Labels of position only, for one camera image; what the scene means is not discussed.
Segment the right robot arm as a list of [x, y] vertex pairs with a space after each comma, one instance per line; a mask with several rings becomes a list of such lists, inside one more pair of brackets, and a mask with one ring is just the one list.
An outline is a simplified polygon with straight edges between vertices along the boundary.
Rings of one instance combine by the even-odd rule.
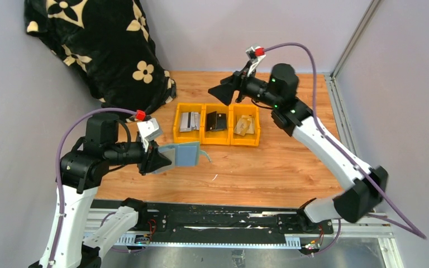
[[230, 105], [235, 91], [238, 100], [249, 97], [271, 108], [274, 123], [312, 151], [340, 183], [344, 192], [330, 198], [312, 199], [300, 208], [306, 225], [327, 219], [356, 223], [383, 200], [388, 173], [372, 167], [331, 136], [312, 109], [297, 96], [299, 77], [289, 64], [274, 65], [269, 81], [248, 74], [248, 67], [222, 79], [208, 93]]

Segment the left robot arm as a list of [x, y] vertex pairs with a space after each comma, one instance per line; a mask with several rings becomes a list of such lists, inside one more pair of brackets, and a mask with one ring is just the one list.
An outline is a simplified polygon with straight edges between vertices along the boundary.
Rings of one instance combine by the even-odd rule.
[[157, 119], [143, 111], [134, 112], [137, 134], [119, 142], [118, 127], [123, 125], [119, 113], [118, 108], [102, 108], [82, 116], [87, 123], [85, 135], [67, 154], [57, 150], [55, 215], [46, 249], [34, 267], [100, 267], [128, 230], [146, 229], [148, 238], [157, 231], [158, 223], [148, 213], [147, 204], [127, 198], [90, 237], [84, 237], [91, 205], [105, 175], [128, 165], [136, 165], [141, 175], [171, 165], [159, 152], [156, 139], [162, 130]]

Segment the green card holder wallet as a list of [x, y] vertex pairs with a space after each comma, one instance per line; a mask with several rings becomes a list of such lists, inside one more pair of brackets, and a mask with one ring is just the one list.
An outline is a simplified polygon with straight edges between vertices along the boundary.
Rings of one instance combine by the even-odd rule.
[[201, 156], [206, 157], [209, 162], [212, 162], [209, 154], [201, 149], [199, 141], [163, 145], [159, 147], [159, 152], [167, 157], [171, 161], [171, 164], [161, 167], [151, 174], [160, 174], [175, 167], [197, 166]]

